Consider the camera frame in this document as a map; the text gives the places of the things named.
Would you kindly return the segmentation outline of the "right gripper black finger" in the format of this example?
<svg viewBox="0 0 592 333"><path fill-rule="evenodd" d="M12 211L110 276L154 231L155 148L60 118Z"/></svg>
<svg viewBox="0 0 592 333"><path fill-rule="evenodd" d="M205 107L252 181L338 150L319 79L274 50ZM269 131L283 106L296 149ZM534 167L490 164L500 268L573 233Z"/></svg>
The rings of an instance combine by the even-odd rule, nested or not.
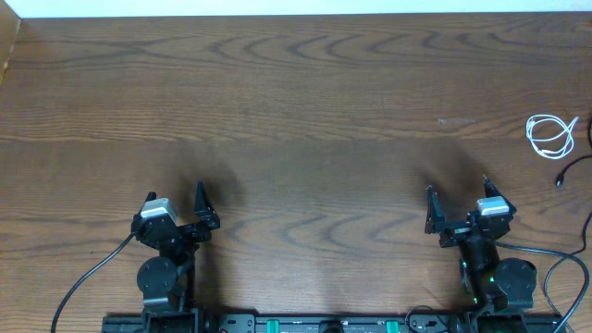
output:
<svg viewBox="0 0 592 333"><path fill-rule="evenodd" d="M487 198L501 196L500 191L497 189L497 187L495 186L493 181L490 178L488 178L487 176L484 176L483 185L484 185L484 192L485 192L485 195Z"/></svg>
<svg viewBox="0 0 592 333"><path fill-rule="evenodd" d="M425 219L425 233L439 233L446 223L446 217L439 203L438 194L432 185L426 188L426 195L427 214Z"/></svg>

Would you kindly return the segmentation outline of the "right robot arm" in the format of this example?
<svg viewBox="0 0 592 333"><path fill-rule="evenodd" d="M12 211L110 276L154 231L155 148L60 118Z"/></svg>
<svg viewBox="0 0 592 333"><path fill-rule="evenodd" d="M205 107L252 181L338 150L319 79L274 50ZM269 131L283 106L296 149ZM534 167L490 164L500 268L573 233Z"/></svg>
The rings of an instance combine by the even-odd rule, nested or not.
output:
<svg viewBox="0 0 592 333"><path fill-rule="evenodd" d="M559 328L555 314L529 316L534 305L537 269L529 261L500 258L495 244L510 231L516 213L490 179L484 179L485 196L466 218L449 221L433 186L426 188L425 233L439 235L442 248L460 250L459 267L466 292L475 307L453 314L448 332L552 332Z"/></svg>

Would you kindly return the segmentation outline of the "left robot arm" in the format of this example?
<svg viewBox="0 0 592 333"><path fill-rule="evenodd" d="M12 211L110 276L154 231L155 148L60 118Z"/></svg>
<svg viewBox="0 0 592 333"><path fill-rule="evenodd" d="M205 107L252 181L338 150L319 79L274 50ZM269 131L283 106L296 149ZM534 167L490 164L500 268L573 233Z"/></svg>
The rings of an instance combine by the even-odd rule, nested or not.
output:
<svg viewBox="0 0 592 333"><path fill-rule="evenodd" d="M178 225L169 200L151 191L132 219L136 240L158 251L137 273L144 332L205 332L210 327L207 315L194 305L195 253L220 228L220 218L201 181L195 186L193 213L196 222Z"/></svg>

